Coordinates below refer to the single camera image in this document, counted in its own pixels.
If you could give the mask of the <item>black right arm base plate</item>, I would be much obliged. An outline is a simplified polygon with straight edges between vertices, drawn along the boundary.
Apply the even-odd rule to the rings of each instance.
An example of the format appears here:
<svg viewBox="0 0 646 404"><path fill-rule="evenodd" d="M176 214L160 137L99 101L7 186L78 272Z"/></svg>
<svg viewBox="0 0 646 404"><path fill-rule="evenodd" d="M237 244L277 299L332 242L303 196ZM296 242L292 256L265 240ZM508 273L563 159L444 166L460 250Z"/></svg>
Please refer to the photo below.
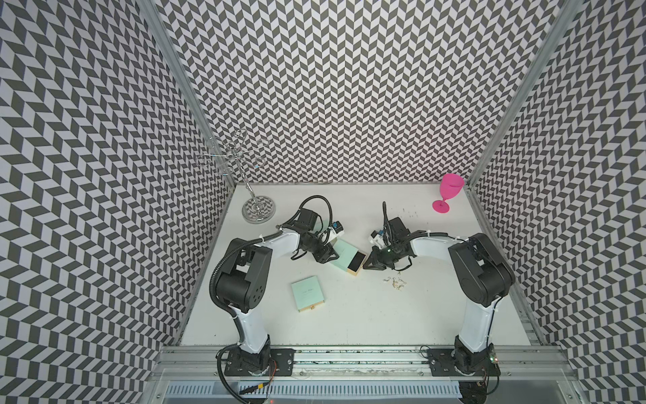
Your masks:
<svg viewBox="0 0 646 404"><path fill-rule="evenodd" d="M466 348L429 348L426 351L433 376L500 376L493 345L479 353Z"/></svg>

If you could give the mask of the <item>mint green drawer jewelry box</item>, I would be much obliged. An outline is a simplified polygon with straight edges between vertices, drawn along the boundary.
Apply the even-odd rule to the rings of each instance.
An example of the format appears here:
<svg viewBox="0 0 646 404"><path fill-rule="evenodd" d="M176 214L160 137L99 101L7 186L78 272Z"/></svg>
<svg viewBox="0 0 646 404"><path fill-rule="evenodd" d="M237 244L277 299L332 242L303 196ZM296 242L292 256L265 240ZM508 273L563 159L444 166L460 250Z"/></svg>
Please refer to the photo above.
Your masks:
<svg viewBox="0 0 646 404"><path fill-rule="evenodd" d="M341 271L357 276L368 254L342 239L336 239L332 246L338 258L330 264Z"/></svg>

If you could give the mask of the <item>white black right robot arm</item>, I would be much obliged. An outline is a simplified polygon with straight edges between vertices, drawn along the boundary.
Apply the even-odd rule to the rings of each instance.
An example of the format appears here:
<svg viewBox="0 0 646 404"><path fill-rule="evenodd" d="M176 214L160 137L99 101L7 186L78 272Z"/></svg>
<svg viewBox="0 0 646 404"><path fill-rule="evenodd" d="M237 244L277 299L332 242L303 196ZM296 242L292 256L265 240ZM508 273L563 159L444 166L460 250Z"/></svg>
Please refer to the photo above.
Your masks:
<svg viewBox="0 0 646 404"><path fill-rule="evenodd" d="M402 220L385 219L371 233L372 250L364 269L405 271L416 257L433 257L452 264L467 298L464 321L451 354L454 369L474 375L496 364L491 331L495 310L516 281L501 252L484 233L454 237L447 232L410 232Z"/></svg>

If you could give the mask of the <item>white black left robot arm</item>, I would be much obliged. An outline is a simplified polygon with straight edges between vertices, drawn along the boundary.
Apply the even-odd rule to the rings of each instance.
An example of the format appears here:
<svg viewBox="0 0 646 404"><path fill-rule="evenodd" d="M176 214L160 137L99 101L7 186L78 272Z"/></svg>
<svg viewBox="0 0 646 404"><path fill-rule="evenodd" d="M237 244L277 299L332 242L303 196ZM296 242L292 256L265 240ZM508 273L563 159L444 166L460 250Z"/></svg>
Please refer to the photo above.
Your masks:
<svg viewBox="0 0 646 404"><path fill-rule="evenodd" d="M210 278L209 293L211 301L236 325L239 340L230 353L245 372L263 375L272 365L270 336L254 313L266 292L272 259L289 255L296 261L311 254L319 264L337 260L332 240L338 227L329 200L311 195L276 232L230 242Z"/></svg>

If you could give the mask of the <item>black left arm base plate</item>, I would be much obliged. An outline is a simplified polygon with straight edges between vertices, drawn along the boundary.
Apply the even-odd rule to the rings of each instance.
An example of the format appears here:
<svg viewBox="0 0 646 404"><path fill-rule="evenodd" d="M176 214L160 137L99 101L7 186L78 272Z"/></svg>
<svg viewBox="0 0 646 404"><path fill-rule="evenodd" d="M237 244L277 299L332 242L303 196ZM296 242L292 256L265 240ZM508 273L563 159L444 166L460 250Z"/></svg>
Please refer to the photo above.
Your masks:
<svg viewBox="0 0 646 404"><path fill-rule="evenodd" d="M234 348L225 360L226 376L291 376L295 350L270 348L261 353L247 353Z"/></svg>

